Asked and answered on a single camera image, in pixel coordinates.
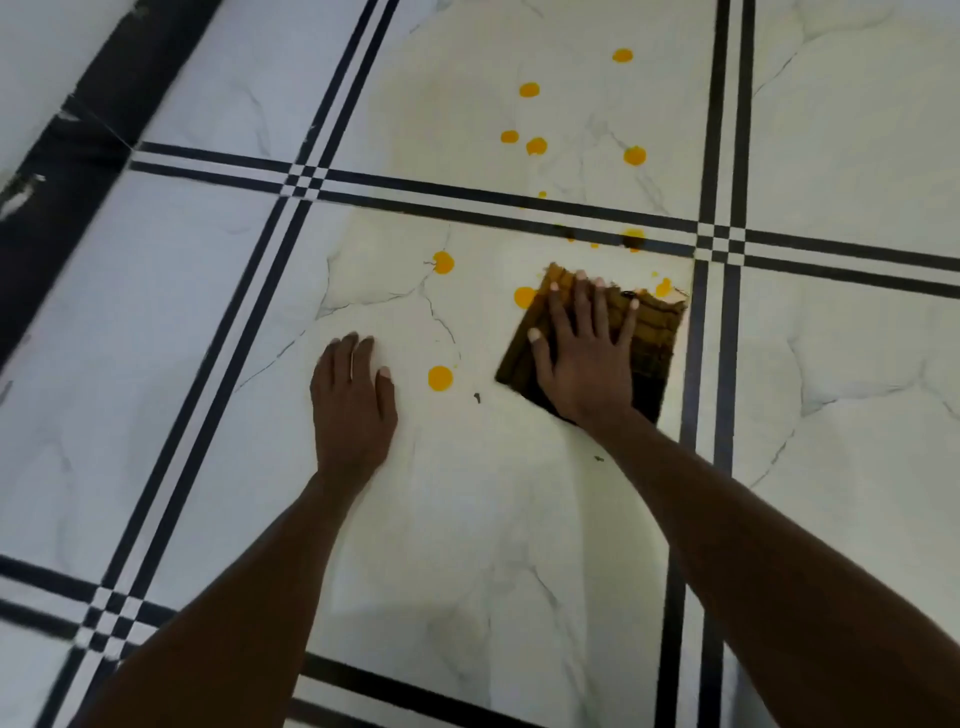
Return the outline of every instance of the person's left hand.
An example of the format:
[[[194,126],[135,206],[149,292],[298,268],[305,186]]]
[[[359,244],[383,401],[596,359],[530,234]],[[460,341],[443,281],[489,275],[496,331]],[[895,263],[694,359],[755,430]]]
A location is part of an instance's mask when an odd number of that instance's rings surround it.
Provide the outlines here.
[[[310,381],[317,475],[348,504],[387,458],[396,430],[394,383],[386,367],[371,381],[373,337],[331,341]]]

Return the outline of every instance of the marble floor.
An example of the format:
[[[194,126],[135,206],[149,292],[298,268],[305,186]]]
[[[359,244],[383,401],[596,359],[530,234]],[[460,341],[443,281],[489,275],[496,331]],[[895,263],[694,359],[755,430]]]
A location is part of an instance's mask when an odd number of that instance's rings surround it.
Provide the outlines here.
[[[688,296],[659,427],[960,639],[958,123],[948,0],[225,0],[0,375],[0,726],[295,497],[354,329],[401,424],[288,724],[771,725],[622,475],[493,382],[551,261]]]

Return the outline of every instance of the person's right arm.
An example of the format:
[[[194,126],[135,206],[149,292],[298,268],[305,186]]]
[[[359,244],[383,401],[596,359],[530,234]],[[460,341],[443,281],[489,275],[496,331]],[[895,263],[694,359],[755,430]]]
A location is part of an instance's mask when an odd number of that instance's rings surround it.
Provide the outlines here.
[[[606,303],[575,287],[577,333],[551,293],[541,388],[630,478],[781,728],[960,725],[960,647],[869,573],[630,405],[631,314],[613,343]]]

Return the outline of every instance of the forearm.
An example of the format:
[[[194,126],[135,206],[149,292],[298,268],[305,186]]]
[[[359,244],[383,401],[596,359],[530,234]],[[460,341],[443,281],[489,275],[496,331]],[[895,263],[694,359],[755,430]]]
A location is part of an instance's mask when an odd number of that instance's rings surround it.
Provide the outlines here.
[[[349,503],[317,476],[216,581],[137,650],[82,726],[279,725]]]
[[[594,435],[781,726],[960,718],[960,649],[912,605],[640,415]]]

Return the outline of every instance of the finger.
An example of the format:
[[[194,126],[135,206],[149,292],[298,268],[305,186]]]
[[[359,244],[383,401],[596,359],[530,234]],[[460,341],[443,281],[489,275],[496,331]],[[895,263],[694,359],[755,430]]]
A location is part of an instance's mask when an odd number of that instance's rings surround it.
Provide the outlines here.
[[[623,320],[623,327],[620,329],[620,338],[616,340],[616,345],[620,349],[630,350],[630,342],[634,338],[634,329],[636,328],[636,311],[640,308],[640,301],[632,299],[627,308],[627,317]]]
[[[603,279],[594,282],[593,294],[593,330],[598,338],[610,341],[610,319],[607,314],[607,284]]]
[[[344,387],[350,383],[350,359],[353,356],[353,348],[357,345],[356,331],[352,331],[344,337],[344,340],[337,345],[333,353],[333,387]]]
[[[564,305],[560,303],[560,286],[555,282],[550,283],[550,295],[547,297],[547,302],[550,306],[553,328],[557,331],[557,345],[562,352],[567,342],[573,338],[573,329],[570,327],[570,319],[566,316]]]
[[[527,338],[530,339],[530,348],[534,353],[537,383],[549,397],[549,392],[553,388],[553,364],[550,361],[550,345],[538,328],[531,328],[527,331]]]
[[[577,336],[593,335],[593,322],[590,320],[590,299],[587,298],[587,274],[577,271],[577,281],[573,284],[573,308],[577,312]]]
[[[376,373],[376,404],[380,409],[380,419],[390,428],[391,433],[396,429],[396,397],[394,381],[387,367],[380,367]]]
[[[326,394],[333,386],[333,350],[339,343],[340,339],[333,339],[327,344],[324,353],[317,361],[317,366],[314,367],[313,379],[310,380],[310,391],[314,397]]]
[[[353,352],[352,381],[361,386],[373,386],[370,379],[370,360],[373,357],[373,337],[361,341]]]

